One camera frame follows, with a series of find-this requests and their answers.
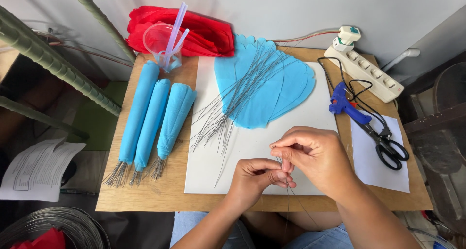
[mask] white paper sheet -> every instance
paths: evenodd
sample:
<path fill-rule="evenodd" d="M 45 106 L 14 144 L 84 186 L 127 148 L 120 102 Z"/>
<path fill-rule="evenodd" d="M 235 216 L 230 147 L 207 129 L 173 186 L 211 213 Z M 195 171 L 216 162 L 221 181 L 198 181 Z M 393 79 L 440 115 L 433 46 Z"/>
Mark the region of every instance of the white paper sheet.
<path fill-rule="evenodd" d="M 61 177 L 71 159 L 86 144 L 45 140 L 17 155 L 0 187 L 0 199 L 58 201 Z"/>
<path fill-rule="evenodd" d="M 404 146 L 398 121 L 385 115 L 383 117 L 392 133 L 390 139 Z M 370 125 L 378 133 L 383 129 L 381 122 L 373 117 Z M 394 171 L 385 166 L 377 155 L 376 142 L 353 119 L 351 119 L 351 139 L 353 142 L 354 171 L 363 183 L 405 193 L 410 192 L 406 162 L 401 162 L 402 167 L 399 171 Z M 385 157 L 385 160 L 395 166 L 390 158 Z"/>
<path fill-rule="evenodd" d="M 196 90 L 198 96 L 194 102 L 195 114 L 206 107 L 216 96 L 218 86 L 213 70 L 213 57 L 199 57 Z M 225 156 L 223 171 L 216 187 L 218 174 L 222 166 L 223 156 L 220 156 L 218 140 L 211 139 L 207 145 L 202 143 L 195 151 L 189 151 L 186 170 L 185 193 L 227 193 L 233 177 L 236 163 L 240 159 L 270 156 L 270 143 L 280 139 L 293 126 L 310 126 L 337 131 L 335 116 L 329 112 L 330 94 L 327 80 L 322 67 L 318 63 L 307 63 L 313 70 L 316 85 L 311 95 L 295 109 L 270 122 L 265 129 L 253 130 L 234 127 Z M 195 122 L 191 127 L 191 142 L 201 130 L 205 120 Z M 298 168 L 291 174 L 297 187 L 293 189 L 296 195 L 323 195 Z M 286 189 L 271 185 L 263 194 L 287 194 Z"/>

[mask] electrical outlet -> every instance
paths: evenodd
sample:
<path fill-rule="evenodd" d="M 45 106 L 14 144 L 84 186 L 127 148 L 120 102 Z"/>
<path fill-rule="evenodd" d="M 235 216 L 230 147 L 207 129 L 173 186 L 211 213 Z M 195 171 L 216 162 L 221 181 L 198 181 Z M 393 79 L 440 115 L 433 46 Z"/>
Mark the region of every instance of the electrical outlet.
<path fill-rule="evenodd" d="M 404 86 L 400 85 L 393 78 L 388 76 L 379 68 L 375 67 L 368 60 L 364 59 L 360 54 L 351 50 L 348 52 L 342 52 L 335 50 L 333 45 L 324 52 L 325 57 L 335 57 L 340 59 L 343 71 L 351 76 L 353 79 L 361 79 L 372 82 L 372 87 L 369 89 L 376 97 L 381 99 L 384 103 L 389 103 L 405 89 Z M 340 66 L 337 60 L 329 59 L 336 66 Z M 362 86 L 367 87 L 368 84 L 364 82 L 358 82 Z"/>

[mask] red crepe paper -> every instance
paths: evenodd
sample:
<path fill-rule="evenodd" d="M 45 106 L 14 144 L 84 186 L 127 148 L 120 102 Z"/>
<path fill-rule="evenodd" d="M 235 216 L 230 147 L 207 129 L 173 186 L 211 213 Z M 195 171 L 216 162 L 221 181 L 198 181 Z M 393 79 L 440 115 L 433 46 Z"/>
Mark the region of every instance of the red crepe paper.
<path fill-rule="evenodd" d="M 126 42 L 134 50 L 150 53 L 143 44 L 143 34 L 150 26 L 157 23 L 173 25 L 178 9 L 144 5 L 130 13 Z M 233 56 L 233 33 L 228 24 L 211 20 L 191 12 L 186 12 L 181 23 L 181 33 L 188 28 L 182 56 Z"/>
<path fill-rule="evenodd" d="M 17 243 L 10 249 L 65 249 L 65 237 L 62 231 L 52 227 L 33 242 Z"/>

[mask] plastic cup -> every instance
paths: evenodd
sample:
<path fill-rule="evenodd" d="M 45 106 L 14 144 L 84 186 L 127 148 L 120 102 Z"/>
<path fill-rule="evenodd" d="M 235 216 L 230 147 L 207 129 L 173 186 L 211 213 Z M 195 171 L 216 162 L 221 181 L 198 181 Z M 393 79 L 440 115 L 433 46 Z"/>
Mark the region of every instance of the plastic cup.
<path fill-rule="evenodd" d="M 147 28 L 143 35 L 143 43 L 145 48 L 154 55 L 157 64 L 166 72 L 170 73 L 174 68 L 181 66 L 181 48 L 184 41 L 178 50 L 166 54 L 168 40 L 172 33 L 173 26 L 171 24 L 154 24 Z M 178 30 L 175 39 L 175 47 L 181 38 L 182 33 Z"/>

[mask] forearm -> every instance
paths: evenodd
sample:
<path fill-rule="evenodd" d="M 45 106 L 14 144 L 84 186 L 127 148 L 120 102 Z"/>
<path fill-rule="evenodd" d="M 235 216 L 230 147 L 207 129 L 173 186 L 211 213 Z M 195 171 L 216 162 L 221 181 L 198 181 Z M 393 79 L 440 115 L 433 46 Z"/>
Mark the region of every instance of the forearm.
<path fill-rule="evenodd" d="M 359 179 L 337 206 L 355 248 L 420 248 L 408 229 Z"/>
<path fill-rule="evenodd" d="M 200 223 L 172 246 L 172 249 L 221 248 L 228 239 L 231 227 L 241 213 L 236 213 L 224 199 Z"/>

